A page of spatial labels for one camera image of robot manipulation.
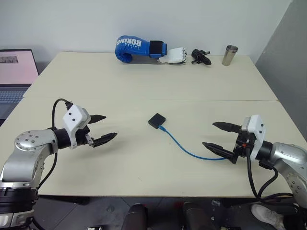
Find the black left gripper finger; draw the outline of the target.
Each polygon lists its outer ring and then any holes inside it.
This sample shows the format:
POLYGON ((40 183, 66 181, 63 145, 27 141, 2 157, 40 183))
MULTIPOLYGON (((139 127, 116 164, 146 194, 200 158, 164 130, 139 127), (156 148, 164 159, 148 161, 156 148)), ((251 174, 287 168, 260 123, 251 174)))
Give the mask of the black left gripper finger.
POLYGON ((106 119, 106 116, 104 116, 104 115, 91 115, 90 118, 91 119, 89 121, 89 124, 93 124, 93 123, 99 122, 103 119, 106 119))
POLYGON ((93 139, 92 147, 95 148, 95 147, 104 145, 104 144, 110 142, 111 140, 113 140, 116 136, 117 136, 117 133, 113 132, 113 133, 102 135, 98 139, 93 139))

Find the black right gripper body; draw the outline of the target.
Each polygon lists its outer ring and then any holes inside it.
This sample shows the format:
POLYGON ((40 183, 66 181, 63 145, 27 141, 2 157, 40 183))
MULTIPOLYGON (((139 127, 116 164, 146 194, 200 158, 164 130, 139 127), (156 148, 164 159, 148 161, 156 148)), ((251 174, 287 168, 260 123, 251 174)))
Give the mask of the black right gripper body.
POLYGON ((236 164, 238 157, 246 157, 247 149, 249 149, 249 153, 251 154, 254 148, 254 143, 255 135, 253 133, 248 133, 246 131, 239 133, 233 149, 234 157, 231 162, 236 164))

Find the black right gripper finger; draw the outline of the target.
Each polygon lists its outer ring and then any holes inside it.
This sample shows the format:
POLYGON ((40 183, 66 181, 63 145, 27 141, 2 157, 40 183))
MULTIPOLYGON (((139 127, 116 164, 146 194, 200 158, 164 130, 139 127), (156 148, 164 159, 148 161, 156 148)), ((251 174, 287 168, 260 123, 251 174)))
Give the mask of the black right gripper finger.
POLYGON ((215 127, 226 131, 226 132, 234 132, 234 133, 241 133, 241 126, 235 125, 228 122, 214 122, 212 123, 215 127))
POLYGON ((225 150, 222 146, 219 146, 214 143, 203 142, 202 143, 205 148, 213 152, 214 154, 221 156, 229 161, 236 161, 236 156, 233 152, 225 150))

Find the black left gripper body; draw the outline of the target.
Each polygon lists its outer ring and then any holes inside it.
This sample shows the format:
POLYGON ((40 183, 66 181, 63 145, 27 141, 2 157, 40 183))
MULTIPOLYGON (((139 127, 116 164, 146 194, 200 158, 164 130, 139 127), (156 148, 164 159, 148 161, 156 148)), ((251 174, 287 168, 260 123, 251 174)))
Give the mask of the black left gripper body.
POLYGON ((94 146, 94 139, 89 136, 90 129, 88 126, 85 126, 83 129, 78 129, 75 137, 77 141, 77 146, 86 145, 93 147, 94 146))

